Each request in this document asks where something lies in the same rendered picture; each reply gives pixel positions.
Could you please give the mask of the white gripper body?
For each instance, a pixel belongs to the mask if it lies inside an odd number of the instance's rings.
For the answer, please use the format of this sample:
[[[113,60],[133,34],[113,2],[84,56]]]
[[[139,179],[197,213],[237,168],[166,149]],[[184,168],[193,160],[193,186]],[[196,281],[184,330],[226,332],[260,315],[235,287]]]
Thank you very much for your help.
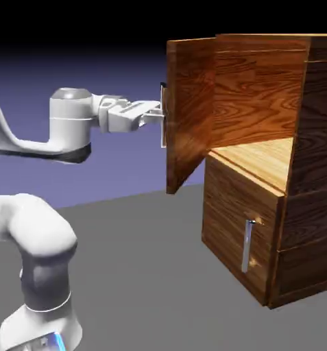
[[[153,108],[161,108],[159,101],[134,101],[127,105],[115,105],[108,110],[108,131],[133,132],[143,127],[140,125],[140,118],[143,114],[149,113]]]

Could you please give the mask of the open wooden cabinet door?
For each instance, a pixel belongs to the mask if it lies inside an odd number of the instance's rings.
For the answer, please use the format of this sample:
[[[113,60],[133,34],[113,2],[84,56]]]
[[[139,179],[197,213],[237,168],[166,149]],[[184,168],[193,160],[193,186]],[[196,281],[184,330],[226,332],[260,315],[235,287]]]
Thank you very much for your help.
[[[167,43],[167,183],[174,194],[209,149],[215,92],[215,39]]]

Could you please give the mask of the closed wooden cabinet door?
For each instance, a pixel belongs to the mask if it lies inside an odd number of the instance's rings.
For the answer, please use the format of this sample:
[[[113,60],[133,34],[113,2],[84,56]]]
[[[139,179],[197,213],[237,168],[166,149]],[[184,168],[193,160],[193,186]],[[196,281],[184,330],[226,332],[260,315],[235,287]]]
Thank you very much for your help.
[[[276,260],[284,193],[212,152],[206,157],[202,241],[234,277],[267,305]],[[252,230],[248,271],[241,271],[245,220],[261,217],[263,240]]]

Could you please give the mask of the wooden cabinet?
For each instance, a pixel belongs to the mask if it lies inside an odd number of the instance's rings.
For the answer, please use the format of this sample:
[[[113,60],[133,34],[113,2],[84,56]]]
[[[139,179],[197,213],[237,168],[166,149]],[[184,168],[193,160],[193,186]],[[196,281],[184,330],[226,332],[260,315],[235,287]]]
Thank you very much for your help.
[[[266,307],[327,290],[327,34],[216,37],[212,147],[284,193]]]

